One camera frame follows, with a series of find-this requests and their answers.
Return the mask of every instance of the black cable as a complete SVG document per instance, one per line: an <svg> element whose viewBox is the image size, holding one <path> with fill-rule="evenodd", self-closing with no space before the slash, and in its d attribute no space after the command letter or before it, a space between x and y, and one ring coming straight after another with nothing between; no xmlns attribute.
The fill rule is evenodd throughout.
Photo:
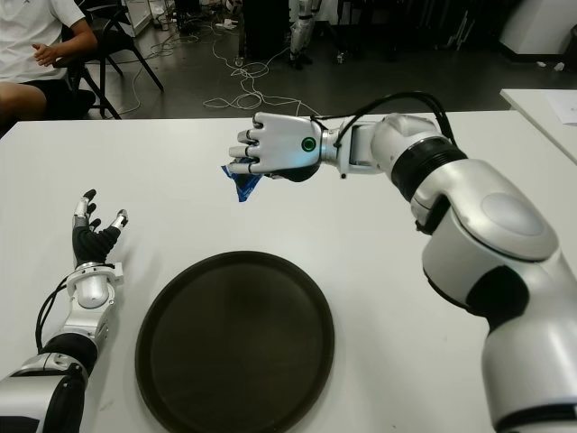
<svg viewBox="0 0 577 433"><path fill-rule="evenodd" d="M381 97L379 99L376 99L376 100L372 101L370 104L368 104L367 106L361 107L360 109L358 109L357 111L355 111L352 114L353 119L351 121L349 121L349 123L347 125L345 125L344 128L341 130L341 132L339 133L339 135L336 139L336 142L334 143L334 147L338 148L341 146L341 140L343 139L344 135L349 131L349 129L351 129L353 124L355 124L361 117L363 117L364 115L367 115L368 113L370 113L372 110L374 110L375 108L377 108L379 106L382 106L384 104L387 104L388 102L398 100L398 99L416 99L416 100L424 103L426 106L428 106L429 109L435 115L437 123L439 123L439 127L441 128L441 133L445 137L447 137L455 147L457 147L457 148L459 147L459 146L457 146L457 143L454 140L453 129L451 128L451 123L449 122L449 118L447 117L447 114L444 111L444 108L441 105L441 102L436 97L434 97L433 95L430 95L430 94L425 93L425 92L418 92L418 91L394 93L394 94L387 95L385 97ZM317 116L317 117L315 117L315 119L316 120L329 120L329 119L343 118L343 117L346 117L346 116L345 115Z"/></svg>
<svg viewBox="0 0 577 433"><path fill-rule="evenodd" d="M56 289L48 295L48 298L42 304L40 311L38 312L38 317L36 318L36 329L34 331L34 337L36 339L36 348L38 349L38 353L42 350L42 329L44 328L44 323L52 310L52 306L54 305L54 301L56 300L56 296L66 289L66 280L70 275L67 275L60 284L56 287Z"/></svg>

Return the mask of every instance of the white desk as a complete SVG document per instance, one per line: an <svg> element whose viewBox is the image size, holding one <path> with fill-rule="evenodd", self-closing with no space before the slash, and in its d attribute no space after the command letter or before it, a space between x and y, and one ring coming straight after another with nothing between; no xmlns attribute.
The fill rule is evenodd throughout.
<svg viewBox="0 0 577 433"><path fill-rule="evenodd" d="M461 147L489 160L534 200L577 263L577 170L514 111L450 114ZM178 273L208 256L258 250L307 272L334 315L335 359L297 433L488 433L481 379L487 326L441 299L421 271L427 237L385 176L324 166L304 184L262 180L239 204L220 165L249 119L18 124L0 141L0 375L34 353L38 308L72 270L70 223L81 194L96 214L128 209L111 260L125 285L87 391L82 431L164 431L137 392L142 318ZM65 317L65 296L46 335Z"/></svg>
<svg viewBox="0 0 577 433"><path fill-rule="evenodd" d="M562 124L541 90L504 88L501 95L577 164L577 126Z"/></svg>

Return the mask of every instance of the robotic arm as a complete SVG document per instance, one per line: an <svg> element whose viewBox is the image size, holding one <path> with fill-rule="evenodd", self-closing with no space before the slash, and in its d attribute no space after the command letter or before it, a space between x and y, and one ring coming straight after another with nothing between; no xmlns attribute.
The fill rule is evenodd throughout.
<svg viewBox="0 0 577 433"><path fill-rule="evenodd" d="M384 172L410 203L417 229L431 236L423 252L430 285L489 322L482 371L498 432L577 429L577 280L553 228L519 189L412 115L333 130L264 113L253 123L239 134L247 145L230 149L250 161L229 171L302 181L325 162L343 178Z"/></svg>
<svg viewBox="0 0 577 433"><path fill-rule="evenodd" d="M66 277L42 306L36 325L38 354L0 381L0 431L18 433L78 432L84 409L84 390L108 333L114 308L114 290L122 283L120 263L105 264L106 257L128 223L125 210L114 222L89 223L96 205L92 189L74 212L72 246L76 270ZM41 330L56 294L68 288L69 316L46 345Z"/></svg>

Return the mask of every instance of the round tray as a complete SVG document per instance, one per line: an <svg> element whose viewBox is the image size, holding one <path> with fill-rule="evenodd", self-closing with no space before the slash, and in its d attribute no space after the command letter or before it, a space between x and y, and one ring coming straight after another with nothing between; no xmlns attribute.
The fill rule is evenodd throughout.
<svg viewBox="0 0 577 433"><path fill-rule="evenodd" d="M333 356L331 312L308 275L274 255L224 253L154 300L136 378L172 432L279 433L313 406Z"/></svg>

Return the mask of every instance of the chair leg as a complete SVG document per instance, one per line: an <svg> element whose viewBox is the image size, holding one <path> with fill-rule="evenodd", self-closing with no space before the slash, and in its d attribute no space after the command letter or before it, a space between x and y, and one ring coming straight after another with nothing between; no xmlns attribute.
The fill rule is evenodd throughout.
<svg viewBox="0 0 577 433"><path fill-rule="evenodd" d="M148 72L148 75L151 76L151 78L154 80L154 82L156 83L156 85L159 87L160 91L163 92L164 91L164 86L162 86L162 83L160 83L159 79L156 77L156 75L154 75L154 72L152 72L152 69L150 66L148 66L148 63L146 63L146 60L144 59L144 57L141 55L141 53L136 50L136 47L133 47L132 49L134 55L138 58L138 60L140 61L140 63L144 66L144 68L146 69L146 71Z"/></svg>
<svg viewBox="0 0 577 433"><path fill-rule="evenodd" d="M120 70L120 68L118 68L118 65L114 62L114 60L112 60L112 58L110 56L106 56L106 59L108 60L108 62L112 65L112 67L114 69L116 69L116 72L118 72L118 75L120 75L121 77L124 76L123 72Z"/></svg>
<svg viewBox="0 0 577 433"><path fill-rule="evenodd" d="M122 117L116 112L112 104L110 104L110 101L106 99L104 93L102 93L100 88L98 88L92 77L90 77L90 74L86 69L82 71L82 78L86 80L92 91L96 93L96 96L100 100L100 105L105 107L110 112L110 114L113 116L114 119L118 120L122 119ZM104 108L101 107L100 113L102 114L103 112Z"/></svg>
<svg viewBox="0 0 577 433"><path fill-rule="evenodd" d="M102 92L102 96L105 97L105 95L106 95L106 60L105 59L100 59L100 91ZM100 107L100 115L102 117L105 116L105 108L103 106Z"/></svg>

